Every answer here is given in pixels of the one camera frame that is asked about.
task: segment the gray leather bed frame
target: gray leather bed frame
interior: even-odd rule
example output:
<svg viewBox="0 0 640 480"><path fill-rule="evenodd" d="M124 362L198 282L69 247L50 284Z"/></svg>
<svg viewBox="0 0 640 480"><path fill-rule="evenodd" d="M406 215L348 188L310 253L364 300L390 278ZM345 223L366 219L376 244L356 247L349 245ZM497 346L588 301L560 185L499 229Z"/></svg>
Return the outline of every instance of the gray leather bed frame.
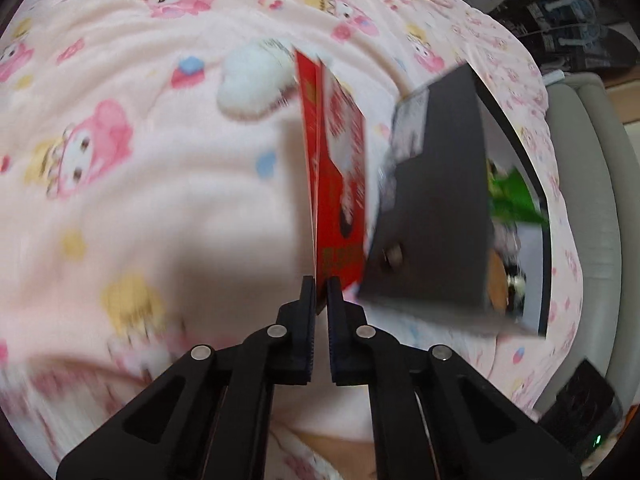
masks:
<svg viewBox="0 0 640 480"><path fill-rule="evenodd" d="M536 408L546 411L586 357L626 412L640 383L640 167L597 75L571 74L547 91L584 299L574 344Z"/></svg>

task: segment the bedsheet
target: bedsheet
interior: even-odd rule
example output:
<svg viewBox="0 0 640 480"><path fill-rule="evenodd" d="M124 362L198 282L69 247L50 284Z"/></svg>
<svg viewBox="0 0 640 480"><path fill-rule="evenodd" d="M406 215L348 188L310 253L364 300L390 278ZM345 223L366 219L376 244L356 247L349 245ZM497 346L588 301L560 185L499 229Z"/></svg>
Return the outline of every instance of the bedsheet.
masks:
<svg viewBox="0 0 640 480"><path fill-rule="evenodd" d="M567 354L582 275L546 91L526 49L488 16L461 0L25 0L0 40L0 406L49 443L26 440L49 471L70 449L60 434L86 435L109 410L62 423L25 394L28 380L7 377L46 358L146 383L196 342L223 348L271 323L312 273L295 92L254 120L216 104L225 57L273 38L324 53L364 114L369 231L395 102L460 62L474 67L548 199L547 338L367 315L406 344L449 344L529 413ZM279 390L274 416L370 439L366 390L328 380L325 323L311 385Z"/></svg>

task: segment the white fluffy object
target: white fluffy object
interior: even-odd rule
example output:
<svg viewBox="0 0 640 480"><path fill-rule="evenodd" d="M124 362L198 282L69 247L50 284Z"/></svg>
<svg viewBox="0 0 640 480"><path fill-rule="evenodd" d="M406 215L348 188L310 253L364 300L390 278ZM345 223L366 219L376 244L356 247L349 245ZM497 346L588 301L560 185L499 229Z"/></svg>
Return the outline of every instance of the white fluffy object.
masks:
<svg viewBox="0 0 640 480"><path fill-rule="evenodd" d="M312 59L319 57L308 48L296 47ZM236 118L258 118L296 86L293 46L272 38L249 43L226 56L222 77L220 110Z"/></svg>

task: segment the open box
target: open box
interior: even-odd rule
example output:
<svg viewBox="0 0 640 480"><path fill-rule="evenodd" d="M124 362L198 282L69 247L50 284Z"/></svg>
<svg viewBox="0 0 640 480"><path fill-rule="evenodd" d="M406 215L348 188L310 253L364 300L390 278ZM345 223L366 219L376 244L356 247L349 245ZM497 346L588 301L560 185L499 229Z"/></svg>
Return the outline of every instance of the open box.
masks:
<svg viewBox="0 0 640 480"><path fill-rule="evenodd" d="M398 105L388 159L358 296L475 332L545 336L548 226L515 224L515 265L526 276L521 311L498 312L488 301L494 224L487 159L501 171L518 171L542 216L546 197L511 123L469 65Z"/></svg>

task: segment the fleece blanket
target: fleece blanket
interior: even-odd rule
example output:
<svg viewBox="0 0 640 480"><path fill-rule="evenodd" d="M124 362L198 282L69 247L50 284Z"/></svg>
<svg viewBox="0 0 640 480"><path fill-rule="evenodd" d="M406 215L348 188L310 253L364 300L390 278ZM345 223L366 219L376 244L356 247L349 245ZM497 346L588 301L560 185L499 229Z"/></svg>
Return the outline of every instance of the fleece blanket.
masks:
<svg viewBox="0 0 640 480"><path fill-rule="evenodd" d="M252 120L217 105L225 58L270 38L324 53L363 112L369 229L395 103L473 66L548 199L548 336L473 335L383 307L367 315L403 343L450 345L528 412L567 354L582 275L546 92L491 18L461 0L25 0L0 40L0 406L51 474L185 350L241 342L312 273L296 92ZM278 391L274 418L370 440L366 390L331 385L325 331L322 317L311 385ZM288 470L328 474L297 462L303 454L282 459Z"/></svg>

